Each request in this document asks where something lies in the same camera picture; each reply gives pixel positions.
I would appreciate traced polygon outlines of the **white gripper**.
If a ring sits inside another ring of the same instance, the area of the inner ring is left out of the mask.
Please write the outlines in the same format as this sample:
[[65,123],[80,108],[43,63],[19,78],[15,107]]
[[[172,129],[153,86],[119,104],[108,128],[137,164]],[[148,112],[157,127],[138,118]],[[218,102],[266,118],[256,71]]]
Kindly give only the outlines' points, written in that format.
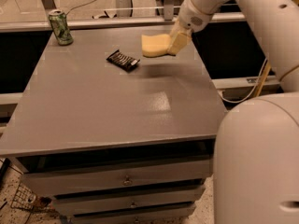
[[167,53],[177,55],[192,40],[192,32],[202,31],[215,13],[213,0],[184,0],[170,32]]

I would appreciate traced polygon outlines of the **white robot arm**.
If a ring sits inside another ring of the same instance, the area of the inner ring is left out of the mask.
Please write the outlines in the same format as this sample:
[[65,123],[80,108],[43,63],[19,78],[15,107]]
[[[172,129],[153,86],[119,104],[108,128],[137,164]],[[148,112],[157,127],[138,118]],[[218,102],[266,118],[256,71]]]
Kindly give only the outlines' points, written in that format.
[[[178,26],[203,30],[228,0],[184,0]],[[280,82],[235,106],[214,151],[215,224],[299,224],[299,6],[235,0]]]

